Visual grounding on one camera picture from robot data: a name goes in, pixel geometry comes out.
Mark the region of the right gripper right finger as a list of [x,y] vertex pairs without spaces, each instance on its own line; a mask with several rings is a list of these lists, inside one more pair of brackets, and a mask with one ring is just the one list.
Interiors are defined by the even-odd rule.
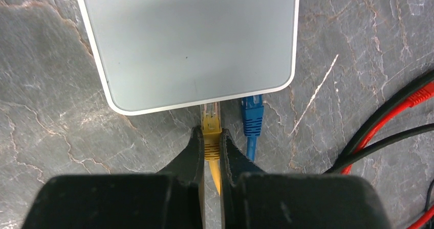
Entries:
[[220,135],[220,172],[222,228],[244,228],[249,218],[245,215],[241,177],[244,173],[263,173],[264,170],[241,152],[225,128]]

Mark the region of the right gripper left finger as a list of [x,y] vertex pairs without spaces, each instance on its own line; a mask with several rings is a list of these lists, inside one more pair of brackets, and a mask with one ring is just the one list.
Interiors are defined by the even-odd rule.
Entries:
[[163,203],[163,228],[204,228],[204,137],[200,126],[191,129],[190,139],[158,174],[169,178]]

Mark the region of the white network switch box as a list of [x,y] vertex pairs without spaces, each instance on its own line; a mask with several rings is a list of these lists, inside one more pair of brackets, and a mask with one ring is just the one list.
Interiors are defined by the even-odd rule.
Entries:
[[119,114],[276,92],[295,76],[299,0],[77,1]]

